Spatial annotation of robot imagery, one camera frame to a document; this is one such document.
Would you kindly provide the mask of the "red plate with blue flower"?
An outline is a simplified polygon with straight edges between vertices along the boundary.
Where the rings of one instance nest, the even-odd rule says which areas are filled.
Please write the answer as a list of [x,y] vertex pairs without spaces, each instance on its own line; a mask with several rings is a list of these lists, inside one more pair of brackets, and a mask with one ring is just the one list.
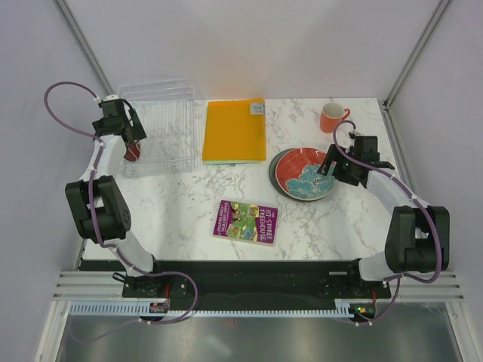
[[326,153],[318,149],[293,148],[278,162],[275,177],[287,198],[300,202],[323,199],[335,190],[336,179],[317,174]]

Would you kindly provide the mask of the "dark blue floral plate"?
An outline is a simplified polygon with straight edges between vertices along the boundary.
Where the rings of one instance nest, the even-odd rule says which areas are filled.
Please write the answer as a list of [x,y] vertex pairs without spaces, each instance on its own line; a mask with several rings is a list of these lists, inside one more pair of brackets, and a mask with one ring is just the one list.
[[286,155],[291,149],[286,149],[281,152],[279,152],[270,162],[269,164],[269,169],[268,169],[268,176],[269,176],[269,181],[272,185],[272,187],[279,193],[280,195],[286,195],[285,191],[283,188],[278,184],[278,181],[275,177],[275,169],[278,164],[278,162],[281,160],[281,158]]

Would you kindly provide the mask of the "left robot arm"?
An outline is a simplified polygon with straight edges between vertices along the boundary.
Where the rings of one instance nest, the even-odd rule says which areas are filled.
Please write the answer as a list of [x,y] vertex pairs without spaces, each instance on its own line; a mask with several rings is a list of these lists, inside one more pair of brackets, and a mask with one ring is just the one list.
[[99,106],[103,117],[93,123],[94,153],[80,179],[65,188],[72,218],[81,238],[109,250],[128,276],[141,277],[143,292],[159,296],[165,290],[165,277],[154,271],[154,256],[132,232],[131,212],[115,181],[123,162],[139,159],[139,141],[146,132],[127,100],[111,95]]

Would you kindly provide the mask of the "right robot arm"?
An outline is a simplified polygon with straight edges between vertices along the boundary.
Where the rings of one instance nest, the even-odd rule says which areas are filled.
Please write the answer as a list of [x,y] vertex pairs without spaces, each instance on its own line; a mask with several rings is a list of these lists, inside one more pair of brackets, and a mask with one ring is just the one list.
[[373,281],[403,277],[435,282],[449,264],[448,210],[420,200],[398,178],[395,167],[380,160],[376,136],[350,136],[348,148],[330,145],[318,173],[363,186],[391,213],[391,220],[384,250],[358,261],[359,271],[346,277],[347,291],[360,297],[372,289]]

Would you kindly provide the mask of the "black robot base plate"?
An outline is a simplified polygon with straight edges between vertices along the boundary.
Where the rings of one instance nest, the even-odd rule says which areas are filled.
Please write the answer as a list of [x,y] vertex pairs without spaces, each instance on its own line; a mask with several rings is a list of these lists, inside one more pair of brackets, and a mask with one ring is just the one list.
[[116,261],[84,261],[83,272],[111,272],[122,295],[168,298],[178,309],[326,309],[338,299],[388,299],[382,282],[363,281],[354,261],[159,261],[160,278],[133,278]]

